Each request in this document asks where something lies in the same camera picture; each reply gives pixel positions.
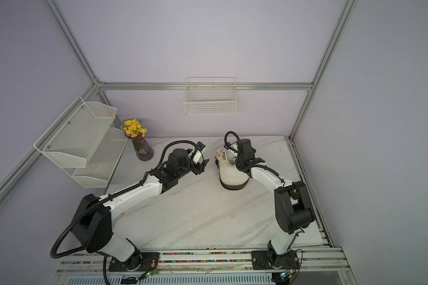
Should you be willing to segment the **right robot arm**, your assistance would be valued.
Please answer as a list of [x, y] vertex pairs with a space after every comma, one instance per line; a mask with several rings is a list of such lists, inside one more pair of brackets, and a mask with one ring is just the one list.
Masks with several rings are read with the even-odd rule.
[[255, 270], [297, 271], [302, 257], [292, 246], [298, 235], [316, 220], [308, 188], [302, 181], [280, 177], [262, 159], [256, 158], [255, 152], [249, 139], [239, 140], [236, 165], [273, 193], [275, 219], [281, 230], [268, 242], [267, 250], [252, 251], [252, 266]]

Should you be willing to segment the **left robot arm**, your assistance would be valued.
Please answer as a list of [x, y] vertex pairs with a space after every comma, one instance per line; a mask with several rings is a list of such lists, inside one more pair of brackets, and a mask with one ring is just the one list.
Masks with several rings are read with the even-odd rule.
[[140, 186], [108, 199], [92, 213], [81, 218], [71, 233], [84, 250], [109, 255], [127, 271], [142, 270], [148, 266], [141, 251], [128, 238], [114, 233], [114, 223], [119, 217], [140, 203], [170, 190], [188, 173], [204, 172], [208, 161], [203, 157], [201, 146], [195, 150], [176, 148], [158, 168], [150, 171]]

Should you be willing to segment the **white baseball cap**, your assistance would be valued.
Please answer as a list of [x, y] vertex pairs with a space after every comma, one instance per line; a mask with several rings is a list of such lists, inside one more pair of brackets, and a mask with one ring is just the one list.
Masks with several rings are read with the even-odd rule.
[[249, 180], [249, 176], [237, 169], [236, 153], [225, 147], [215, 151], [215, 161], [219, 169], [219, 180], [221, 185], [230, 191], [243, 189]]

